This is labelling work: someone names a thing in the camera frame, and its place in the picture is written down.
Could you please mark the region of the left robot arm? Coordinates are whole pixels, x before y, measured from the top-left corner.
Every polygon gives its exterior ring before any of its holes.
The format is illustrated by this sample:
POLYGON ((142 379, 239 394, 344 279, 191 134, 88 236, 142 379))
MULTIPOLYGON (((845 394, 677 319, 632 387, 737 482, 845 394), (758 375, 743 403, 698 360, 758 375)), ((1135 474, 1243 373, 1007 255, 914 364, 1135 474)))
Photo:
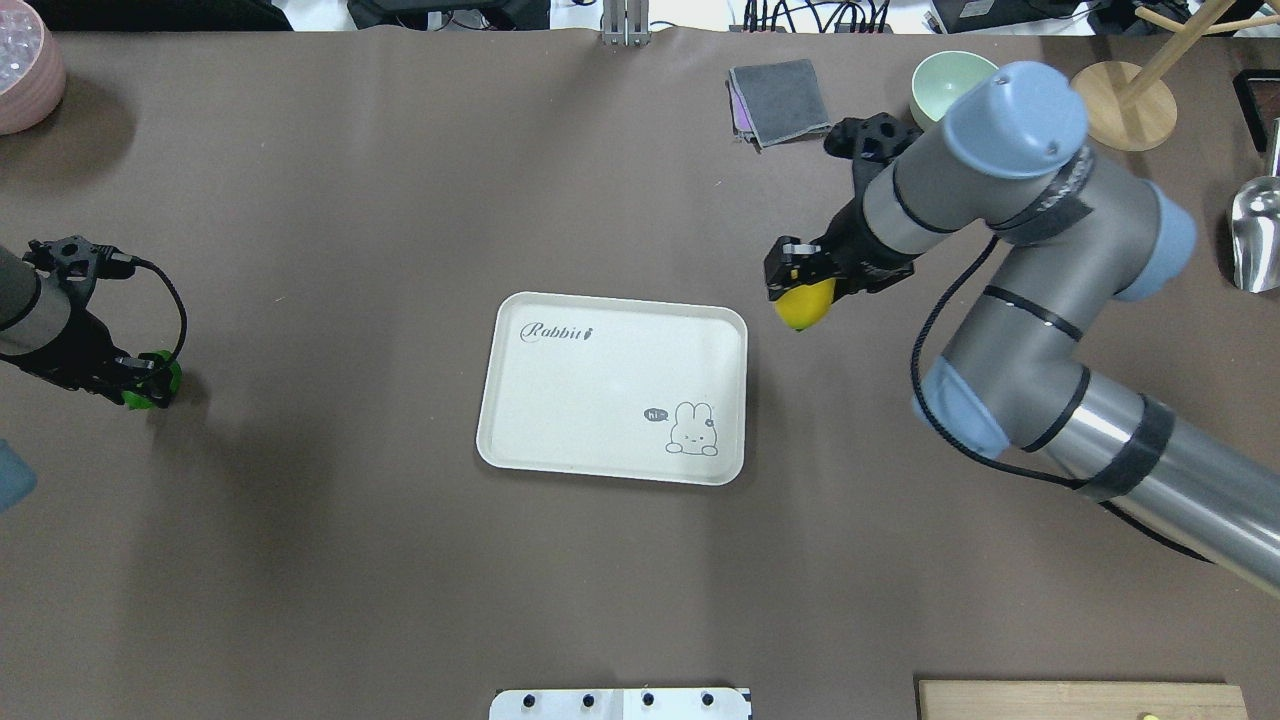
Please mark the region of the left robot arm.
POLYGON ((33 240, 22 256, 3 250, 1 360, 29 375, 129 409, 168 407, 180 388, 187 331, 175 286, 143 258, 82 236, 33 240), (125 281, 138 269, 157 275, 175 302, 179 334, 170 351, 129 354, 90 311, 99 281, 125 281))

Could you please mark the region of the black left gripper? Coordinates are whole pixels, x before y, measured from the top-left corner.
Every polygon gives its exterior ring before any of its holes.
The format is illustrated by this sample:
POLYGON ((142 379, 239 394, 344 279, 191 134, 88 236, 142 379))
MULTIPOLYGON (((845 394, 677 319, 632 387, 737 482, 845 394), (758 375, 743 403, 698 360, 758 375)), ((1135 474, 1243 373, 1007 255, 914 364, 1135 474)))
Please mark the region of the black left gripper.
POLYGON ((131 356, 115 347, 106 325, 74 307, 65 327, 35 351, 3 361, 69 391, 100 395, 128 409, 165 409, 177 396, 177 354, 131 356))

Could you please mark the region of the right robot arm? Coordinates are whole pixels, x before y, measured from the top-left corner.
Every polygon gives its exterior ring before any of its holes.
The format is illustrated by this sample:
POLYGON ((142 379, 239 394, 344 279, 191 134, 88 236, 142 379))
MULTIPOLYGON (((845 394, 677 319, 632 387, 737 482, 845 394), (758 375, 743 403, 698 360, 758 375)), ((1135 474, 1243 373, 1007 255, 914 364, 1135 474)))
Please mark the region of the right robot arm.
POLYGON ((841 122, 824 149, 850 160, 852 199, 818 238, 776 240, 768 299, 808 328, 984 223, 1010 250, 931 369, 911 356, 922 420, 974 461, 1062 486, 1276 594, 1277 473, 1075 360, 1105 305, 1160 291, 1197 238, 1087 136, 1082 96, 1039 61, 1000 67, 925 131, 884 113, 841 122))

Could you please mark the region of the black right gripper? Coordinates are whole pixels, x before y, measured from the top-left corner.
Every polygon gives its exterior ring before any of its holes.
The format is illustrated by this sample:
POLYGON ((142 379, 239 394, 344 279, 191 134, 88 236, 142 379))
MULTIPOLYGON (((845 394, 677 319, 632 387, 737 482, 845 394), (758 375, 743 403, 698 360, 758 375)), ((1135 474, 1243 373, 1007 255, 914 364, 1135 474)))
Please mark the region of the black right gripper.
POLYGON ((914 274, 915 255, 892 250, 870 229, 860 199, 837 211, 817 241, 778 237, 764 259, 767 297, 771 302, 801 286, 833 278, 833 299, 878 293, 914 274))

